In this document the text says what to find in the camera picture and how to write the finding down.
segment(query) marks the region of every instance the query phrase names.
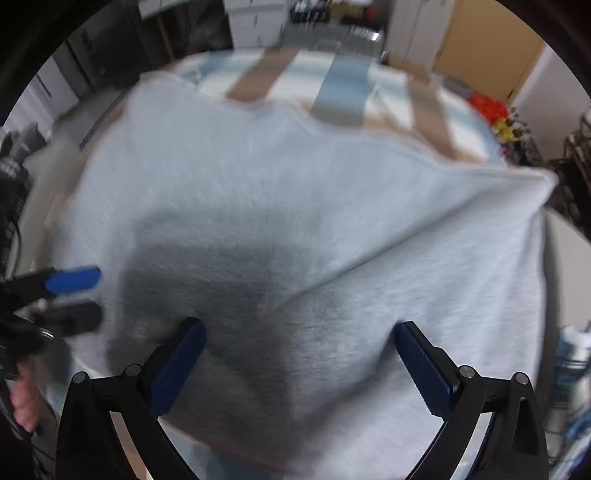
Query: finger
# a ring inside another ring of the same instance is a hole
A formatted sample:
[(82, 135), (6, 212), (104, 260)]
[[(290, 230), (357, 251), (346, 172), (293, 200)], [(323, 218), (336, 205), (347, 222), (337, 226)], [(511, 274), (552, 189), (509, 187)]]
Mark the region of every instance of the finger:
[(15, 408), (35, 402), (37, 398), (37, 388), (26, 380), (15, 381), (10, 386), (10, 400)]
[(21, 360), (17, 363), (18, 374), (24, 380), (31, 380), (34, 374), (34, 363), (31, 358)]
[(21, 425), (22, 428), (24, 428), (27, 432), (31, 433), (34, 432), (35, 429), (37, 428), (37, 425), (39, 425), (39, 419), (34, 417), (33, 419), (25, 422), (23, 425)]
[(14, 421), (21, 427), (25, 428), (25, 426), (37, 424), (37, 415), (35, 415), (35, 411), (30, 408), (20, 408), (19, 410), (14, 411)]

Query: black cable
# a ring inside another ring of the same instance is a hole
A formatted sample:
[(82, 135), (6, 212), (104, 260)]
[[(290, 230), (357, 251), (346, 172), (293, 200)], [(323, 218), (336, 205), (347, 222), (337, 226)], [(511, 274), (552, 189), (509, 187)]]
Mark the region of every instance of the black cable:
[(119, 95), (117, 95), (117, 97), (115, 97), (115, 100), (113, 100), (113, 102), (107, 107), (107, 109), (100, 115), (99, 119), (95, 122), (95, 124), (92, 126), (92, 128), (89, 130), (89, 132), (82, 139), (82, 142), (80, 142), (79, 148), (81, 150), (84, 150), (84, 147), (88, 144), (88, 142), (93, 137), (93, 135), (97, 132), (99, 127), (102, 125), (102, 123), (113, 112), (113, 110), (115, 110), (115, 108), (117, 107), (117, 105), (119, 105), (121, 100), (123, 100), (128, 95), (128, 93), (131, 91), (131, 89), (132, 89), (132, 87), (128, 87), (128, 88), (122, 90), (119, 93)]
[(57, 415), (56, 412), (53, 411), (53, 408), (51, 405), (49, 405), (49, 402), (44, 398), (41, 397), (41, 400), (43, 400), (43, 403), (45, 404), (45, 406), (47, 407), (47, 409), (49, 410), (49, 413), (51, 413), (51, 416), (53, 417), (53, 420), (56, 422), (56, 425), (59, 425), (60, 422), (57, 419)]
[(14, 225), (14, 233), (17, 237), (17, 256), (14, 259), (14, 263), (12, 265), (12, 271), (10, 275), (7, 275), (6, 278), (9, 280), (11, 279), (17, 271), (18, 264), (21, 262), (21, 252), (22, 252), (22, 235), (21, 229), (18, 227), (18, 223), (14, 220), (11, 220), (11, 223)]
[(38, 452), (38, 453), (42, 453), (42, 454), (43, 454), (45, 457), (47, 457), (47, 458), (48, 458), (49, 460), (51, 460), (52, 462), (55, 462), (55, 461), (56, 461), (56, 459), (55, 459), (55, 458), (53, 458), (51, 455), (49, 455), (49, 453), (47, 453), (47, 452), (44, 452), (44, 451), (43, 451), (43, 450), (41, 450), (41, 449), (40, 449), (40, 448), (39, 448), (37, 445), (33, 445), (33, 442), (31, 441), (31, 439), (30, 439), (30, 438), (27, 438), (27, 439), (25, 440), (25, 442), (27, 442), (27, 443), (29, 444), (29, 446), (30, 446), (30, 447), (31, 447), (33, 450), (35, 450), (35, 451), (36, 451), (36, 452)]
[[(51, 479), (53, 480), (53, 475), (51, 473), (49, 473), (47, 471), (47, 468), (45, 468), (45, 465), (43, 465), (43, 462), (39, 460), (39, 457), (35, 456), (35, 454), (33, 454), (33, 458), (35, 459), (35, 468), (36, 470), (38, 470), (38, 473), (41, 473), (43, 475), (43, 479)], [(49, 458), (50, 461), (55, 463), (55, 459), (53, 459), (53, 457)]]

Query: beige stripe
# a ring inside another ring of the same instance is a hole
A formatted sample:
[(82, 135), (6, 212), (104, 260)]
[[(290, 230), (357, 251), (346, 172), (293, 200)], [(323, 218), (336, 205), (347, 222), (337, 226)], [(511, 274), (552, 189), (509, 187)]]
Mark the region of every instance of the beige stripe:
[(297, 50), (266, 49), (257, 64), (238, 79), (226, 94), (226, 98), (238, 102), (262, 100), (296, 57), (297, 52)]
[(307, 100), (298, 100), (298, 103), (300, 104), (300, 107), (308, 113), (312, 111), (312, 107), (314, 106), (314, 102), (309, 102)]
[(486, 161), (482, 157), (477, 157), (471, 154), (470, 152), (461, 149), (456, 150), (455, 160), (465, 161), (468, 163), (486, 163)]
[(429, 73), (422, 65), (417, 65), (416, 63), (401, 60), (396, 57), (388, 57), (386, 59), (386, 65), (388, 65), (388, 67), (390, 67), (392, 70), (402, 70), (403, 72), (407, 72), (418, 79), (424, 80), (425, 82), (430, 81)]
[(413, 132), (393, 121), (388, 115), (371, 115), (366, 113), (363, 116), (363, 128), (366, 130), (387, 130), (395, 134), (412, 135)]
[(414, 129), (441, 155), (460, 160), (435, 91), (427, 82), (413, 77), (408, 82), (408, 93), (413, 103)]

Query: light blue stripe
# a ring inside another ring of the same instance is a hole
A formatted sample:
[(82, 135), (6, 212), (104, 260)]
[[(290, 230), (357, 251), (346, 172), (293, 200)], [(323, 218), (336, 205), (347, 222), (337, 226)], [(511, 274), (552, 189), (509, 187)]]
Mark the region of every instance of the light blue stripe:
[(212, 73), (240, 73), (252, 64), (250, 57), (233, 56), (232, 52), (216, 52), (207, 55), (205, 61), (177, 74), (189, 82), (197, 83)]
[(488, 163), (503, 164), (501, 148), (488, 124), (476, 112), (462, 111), (446, 102), (441, 102), (443, 114), (448, 122), (461, 124), (476, 132), (482, 143)]
[[(312, 116), (333, 125), (361, 127), (370, 92), (370, 65), (370, 60), (335, 57), (310, 111)], [(339, 110), (347, 115), (340, 115)]]

